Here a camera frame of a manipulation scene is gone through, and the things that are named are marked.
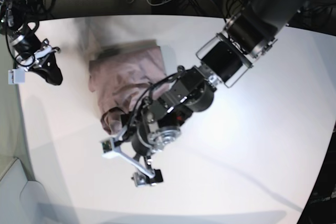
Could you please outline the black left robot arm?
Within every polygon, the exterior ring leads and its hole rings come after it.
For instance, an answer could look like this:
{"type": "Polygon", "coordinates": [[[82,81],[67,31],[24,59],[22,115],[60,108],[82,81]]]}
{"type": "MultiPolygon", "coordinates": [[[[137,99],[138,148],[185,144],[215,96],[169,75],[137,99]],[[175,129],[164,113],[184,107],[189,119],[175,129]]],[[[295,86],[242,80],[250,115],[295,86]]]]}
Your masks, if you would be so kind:
{"type": "Polygon", "coordinates": [[[249,0],[225,21],[224,28],[201,47],[199,66],[177,72],[151,84],[135,103],[124,140],[135,151],[132,176],[136,186],[163,181],[151,157],[181,135],[181,126],[194,113],[207,110],[219,83],[244,74],[265,54],[306,0],[249,0]]]}

